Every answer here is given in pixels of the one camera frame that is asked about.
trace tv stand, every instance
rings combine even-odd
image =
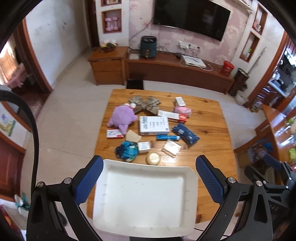
[[[130,50],[129,53],[139,54],[139,50]],[[199,87],[226,94],[231,88],[234,79],[222,72],[222,66],[210,64],[213,71],[205,71],[195,66],[180,65],[180,59],[172,54],[157,53],[155,58],[137,60],[126,57],[126,76],[129,80],[151,80],[181,85]]]

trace beige floor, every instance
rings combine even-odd
[[[64,75],[37,119],[40,138],[37,181],[42,180],[46,184],[60,183],[66,177],[73,177],[80,168],[86,166],[93,157],[99,127],[111,91],[115,88],[125,88],[121,85],[95,85],[90,65],[87,62],[88,56],[89,54],[85,54],[80,57]],[[219,101],[229,128],[233,148],[253,138],[254,128],[265,119],[262,112],[251,113],[248,109],[237,105],[233,98],[214,91],[151,81],[144,82],[144,89],[187,94]],[[33,143],[30,141],[21,176],[21,191],[28,195],[32,165]],[[246,178],[242,171],[238,170],[238,173],[239,180],[244,181]],[[85,213],[86,204],[81,204],[81,209]],[[227,235],[231,233],[234,221],[229,225]],[[207,223],[198,224],[197,228],[203,230],[206,225]],[[69,235],[75,238],[69,225],[67,230]],[[196,230],[190,238],[196,239],[200,233]],[[128,237],[102,232],[100,236],[104,241],[128,240]]]

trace black hose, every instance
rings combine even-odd
[[[33,162],[33,171],[32,171],[32,181],[31,181],[31,197],[33,196],[33,192],[36,186],[36,179],[37,179],[37,169],[38,169],[38,161],[39,161],[39,136],[37,130],[37,124],[34,118],[34,115],[22,98],[17,96],[16,94],[0,90],[0,101],[8,101],[13,104],[19,106],[19,108],[26,114],[28,117],[33,134],[33,141],[34,141],[34,162]]]

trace brown cylindrical container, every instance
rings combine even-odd
[[[241,68],[238,69],[237,74],[234,77],[234,84],[230,88],[228,94],[231,97],[235,97],[237,92],[243,87],[244,83],[247,81],[249,78],[249,75],[243,71]]]

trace television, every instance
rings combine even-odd
[[[153,24],[222,40],[230,11],[209,0],[155,0]]]

